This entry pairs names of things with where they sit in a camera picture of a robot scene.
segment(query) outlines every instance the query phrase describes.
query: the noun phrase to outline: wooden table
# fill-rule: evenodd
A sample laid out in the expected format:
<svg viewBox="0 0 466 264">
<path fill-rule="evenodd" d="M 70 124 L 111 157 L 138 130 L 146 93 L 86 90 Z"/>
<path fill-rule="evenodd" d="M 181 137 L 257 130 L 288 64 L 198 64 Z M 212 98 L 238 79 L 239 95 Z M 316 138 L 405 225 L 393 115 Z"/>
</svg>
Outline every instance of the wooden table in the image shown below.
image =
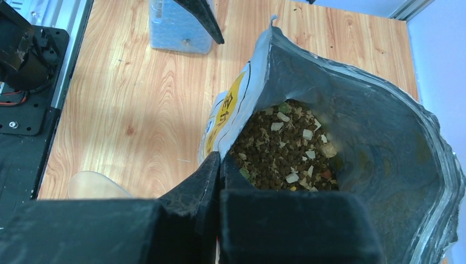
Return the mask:
<svg viewBox="0 0 466 264">
<path fill-rule="evenodd" d="M 272 14 L 299 46 L 418 98 L 405 22 L 287 0 L 217 0 L 225 44 L 200 56 L 151 49 L 148 6 L 94 1 L 39 198 L 66 198 L 70 177 L 86 170 L 137 197 L 184 180 L 198 167 L 215 96 L 236 79 Z"/>
</svg>

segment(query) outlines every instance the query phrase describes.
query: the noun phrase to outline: bolt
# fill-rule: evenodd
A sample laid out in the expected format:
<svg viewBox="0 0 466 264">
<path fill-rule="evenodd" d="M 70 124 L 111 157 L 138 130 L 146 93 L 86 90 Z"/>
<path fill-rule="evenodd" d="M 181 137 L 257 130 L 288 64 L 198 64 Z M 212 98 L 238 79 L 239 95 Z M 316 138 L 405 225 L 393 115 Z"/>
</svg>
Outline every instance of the bolt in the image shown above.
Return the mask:
<svg viewBox="0 0 466 264">
<path fill-rule="evenodd" d="M 18 128 L 18 125 L 19 125 L 18 122 L 15 122 L 15 121 L 11 121 L 11 122 L 9 123 L 9 126 L 10 126 L 11 128 L 13 128 L 13 129 Z"/>
</svg>

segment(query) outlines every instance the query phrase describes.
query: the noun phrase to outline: black mounting plate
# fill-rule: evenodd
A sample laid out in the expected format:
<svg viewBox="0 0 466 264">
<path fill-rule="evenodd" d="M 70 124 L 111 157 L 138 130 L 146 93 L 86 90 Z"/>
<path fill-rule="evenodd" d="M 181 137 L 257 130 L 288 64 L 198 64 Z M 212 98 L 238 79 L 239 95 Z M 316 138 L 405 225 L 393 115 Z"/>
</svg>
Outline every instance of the black mounting plate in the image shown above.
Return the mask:
<svg viewBox="0 0 466 264">
<path fill-rule="evenodd" d="M 34 136 L 41 133 L 46 110 L 51 106 L 58 76 L 62 69 L 66 48 L 68 47 L 69 35 L 66 30 L 54 29 L 44 26 L 33 26 L 38 45 L 42 50 L 42 55 L 47 62 L 55 65 L 54 73 L 51 75 L 47 87 L 41 91 L 32 91 L 27 100 L 17 106 L 0 106 L 0 134 L 27 135 Z M 7 85 L 3 84 L 2 93 L 13 92 Z M 7 102 L 0 96 L 0 102 Z M 12 102 L 21 101 L 22 95 L 8 96 Z M 12 128 L 10 122 L 16 122 L 18 126 Z"/>
</svg>

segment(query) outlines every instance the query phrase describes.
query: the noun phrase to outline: transparent blue container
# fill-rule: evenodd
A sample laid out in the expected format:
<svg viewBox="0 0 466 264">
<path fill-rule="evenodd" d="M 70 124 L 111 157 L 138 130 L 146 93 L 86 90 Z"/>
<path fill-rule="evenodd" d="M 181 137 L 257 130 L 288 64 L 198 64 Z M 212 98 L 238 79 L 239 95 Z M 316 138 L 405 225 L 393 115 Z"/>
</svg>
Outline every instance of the transparent blue container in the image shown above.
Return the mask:
<svg viewBox="0 0 466 264">
<path fill-rule="evenodd" d="M 213 0 L 208 0 L 212 12 Z M 207 54 L 212 37 L 197 19 L 173 0 L 149 1 L 149 41 L 152 48 Z"/>
</svg>

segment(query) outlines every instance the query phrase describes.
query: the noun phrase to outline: pet food bag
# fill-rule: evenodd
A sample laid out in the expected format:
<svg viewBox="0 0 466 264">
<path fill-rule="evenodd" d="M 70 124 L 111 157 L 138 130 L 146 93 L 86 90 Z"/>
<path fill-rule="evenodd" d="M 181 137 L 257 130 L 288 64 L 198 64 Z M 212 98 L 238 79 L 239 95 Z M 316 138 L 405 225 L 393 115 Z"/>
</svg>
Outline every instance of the pet food bag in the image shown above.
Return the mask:
<svg viewBox="0 0 466 264">
<path fill-rule="evenodd" d="M 215 100 L 199 163 L 211 151 L 225 157 L 253 113 L 290 99 L 327 131 L 339 190 L 365 201 L 386 263 L 439 263 L 457 241 L 465 187 L 437 118 L 390 82 L 303 50 L 271 23 Z"/>
</svg>

